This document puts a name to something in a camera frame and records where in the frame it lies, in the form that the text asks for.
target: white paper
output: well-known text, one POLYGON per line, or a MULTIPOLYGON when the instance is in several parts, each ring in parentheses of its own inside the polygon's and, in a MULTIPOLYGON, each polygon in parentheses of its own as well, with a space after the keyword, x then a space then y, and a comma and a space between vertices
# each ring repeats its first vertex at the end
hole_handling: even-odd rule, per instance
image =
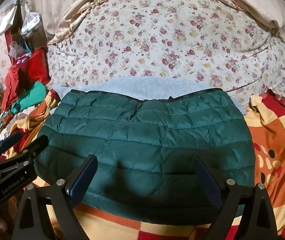
POLYGON ((17 6, 12 8, 10 12, 2 19, 0 24, 0 36, 3 35, 5 31, 7 31, 13 25, 13 20, 15 19, 16 10, 17 6))

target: red pillow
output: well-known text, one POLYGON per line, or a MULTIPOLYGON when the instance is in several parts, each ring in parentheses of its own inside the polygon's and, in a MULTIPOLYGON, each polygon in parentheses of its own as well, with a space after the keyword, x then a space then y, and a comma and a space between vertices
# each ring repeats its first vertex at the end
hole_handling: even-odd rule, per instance
POLYGON ((25 90, 33 87, 36 81, 46 85, 50 81, 49 70, 46 60, 47 47, 36 49, 31 58, 15 65, 19 68, 20 86, 25 90))

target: plastic bag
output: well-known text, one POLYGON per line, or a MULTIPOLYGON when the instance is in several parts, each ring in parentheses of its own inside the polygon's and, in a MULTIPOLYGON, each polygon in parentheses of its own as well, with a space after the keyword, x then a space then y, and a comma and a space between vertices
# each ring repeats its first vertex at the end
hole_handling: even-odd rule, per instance
POLYGON ((21 35, 29 38, 33 32, 41 27, 41 17, 39 13, 30 12, 28 4, 25 4, 26 16, 21 28, 21 35))
POLYGON ((18 43, 15 41, 12 41, 9 44, 9 48, 10 51, 8 53, 8 56, 13 57, 15 60, 27 53, 27 51, 25 51, 25 49, 18 45, 18 43))

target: light blue towel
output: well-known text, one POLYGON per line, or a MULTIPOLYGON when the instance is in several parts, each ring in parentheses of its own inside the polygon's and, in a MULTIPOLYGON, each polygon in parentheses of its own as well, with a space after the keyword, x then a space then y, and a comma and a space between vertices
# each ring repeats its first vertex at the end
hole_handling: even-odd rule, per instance
MULTIPOLYGON (((168 99, 169 97, 176 98, 210 88, 212 87, 195 81, 164 77, 124 77, 81 88, 61 84, 53 86, 53 89, 58 93, 61 99, 70 92, 70 90, 76 89, 85 92, 98 90, 117 93, 139 100, 168 99)), ((240 102, 236 99, 231 99, 240 112, 243 115, 246 115, 246 110, 240 102)))

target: red cloth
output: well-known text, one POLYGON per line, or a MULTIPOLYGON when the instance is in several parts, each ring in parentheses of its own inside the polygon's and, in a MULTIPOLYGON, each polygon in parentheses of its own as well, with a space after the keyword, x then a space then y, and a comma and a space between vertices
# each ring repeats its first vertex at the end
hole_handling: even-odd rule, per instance
POLYGON ((6 157, 4 155, 0 156, 0 162, 4 161, 6 159, 6 157))
POLYGON ((19 86, 19 68, 12 66, 9 68, 5 78, 6 89, 4 91, 4 99, 1 103, 2 111, 6 111, 8 107, 18 100, 18 96, 23 92, 23 89, 19 86))
POLYGON ((60 97, 55 90, 51 89, 50 92, 51 92, 51 98, 52 99, 60 100, 60 97))
MULTIPOLYGON (((239 226, 231 226, 225 240, 233 240, 239 226)), ((208 228, 196 228, 193 240, 202 240, 208 228)), ((190 240, 189 236, 164 236, 144 231, 139 231, 137 240, 190 240)))
POLYGON ((16 128, 14 131, 12 131, 12 134, 15 133, 16 131, 19 131, 21 133, 22 138, 18 143, 16 143, 13 146, 13 149, 15 150, 15 152, 20 153, 31 131, 28 131, 28 130, 24 131, 23 129, 16 128))
POLYGON ((27 60, 17 65, 19 68, 20 85, 25 90, 33 87, 36 81, 46 85, 50 81, 49 70, 46 60, 47 47, 40 47, 36 49, 31 58, 26 57, 27 60))
POLYGON ((4 123, 5 123, 5 126, 7 126, 9 124, 9 122, 13 119, 13 116, 12 114, 10 113, 7 113, 6 116, 4 116, 4 123))
POLYGON ((272 110, 277 117, 285 115, 285 97, 275 94, 271 89, 268 89, 261 97, 263 104, 272 110))

